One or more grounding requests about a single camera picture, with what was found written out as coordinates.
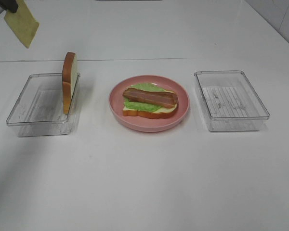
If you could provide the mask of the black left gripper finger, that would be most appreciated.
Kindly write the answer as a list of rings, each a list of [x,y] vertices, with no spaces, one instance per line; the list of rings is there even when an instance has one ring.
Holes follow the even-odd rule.
[[[16,0],[0,0],[0,7],[4,10],[9,10],[12,13],[17,12]]]

